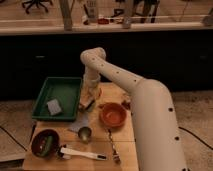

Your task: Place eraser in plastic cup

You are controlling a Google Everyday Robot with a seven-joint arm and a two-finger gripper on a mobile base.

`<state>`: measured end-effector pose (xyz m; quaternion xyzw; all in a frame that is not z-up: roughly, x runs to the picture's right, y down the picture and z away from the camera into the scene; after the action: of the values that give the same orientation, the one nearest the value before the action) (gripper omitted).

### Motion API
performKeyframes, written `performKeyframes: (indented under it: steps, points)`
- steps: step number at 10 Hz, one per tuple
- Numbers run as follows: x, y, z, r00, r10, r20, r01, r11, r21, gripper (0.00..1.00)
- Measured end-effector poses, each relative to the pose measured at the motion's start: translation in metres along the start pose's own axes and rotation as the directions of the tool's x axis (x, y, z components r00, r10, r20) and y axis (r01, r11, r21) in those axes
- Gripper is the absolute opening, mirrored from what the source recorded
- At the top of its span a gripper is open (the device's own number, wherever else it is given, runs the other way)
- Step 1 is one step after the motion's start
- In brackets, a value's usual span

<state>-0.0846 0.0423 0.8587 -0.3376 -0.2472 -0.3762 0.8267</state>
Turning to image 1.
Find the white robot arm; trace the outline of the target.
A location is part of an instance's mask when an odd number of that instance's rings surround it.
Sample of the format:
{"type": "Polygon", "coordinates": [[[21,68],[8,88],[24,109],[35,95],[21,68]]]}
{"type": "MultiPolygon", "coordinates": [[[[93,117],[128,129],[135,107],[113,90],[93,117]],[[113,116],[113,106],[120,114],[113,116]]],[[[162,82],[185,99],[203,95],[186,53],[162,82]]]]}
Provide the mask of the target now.
{"type": "Polygon", "coordinates": [[[147,79],[106,61],[103,48],[84,50],[84,83],[94,88],[103,75],[130,95],[140,171],[187,171],[171,93],[160,81],[147,79]]]}

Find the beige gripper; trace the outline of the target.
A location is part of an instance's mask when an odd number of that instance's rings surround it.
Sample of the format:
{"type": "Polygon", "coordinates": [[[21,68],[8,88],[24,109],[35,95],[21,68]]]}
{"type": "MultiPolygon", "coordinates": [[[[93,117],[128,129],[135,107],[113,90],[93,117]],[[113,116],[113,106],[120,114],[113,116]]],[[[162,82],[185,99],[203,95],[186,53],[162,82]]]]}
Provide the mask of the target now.
{"type": "Polygon", "coordinates": [[[79,101],[79,109],[84,111],[89,108],[89,106],[95,102],[101,94],[101,89],[99,86],[95,88],[89,88],[84,86],[81,89],[80,101],[79,101]]]}

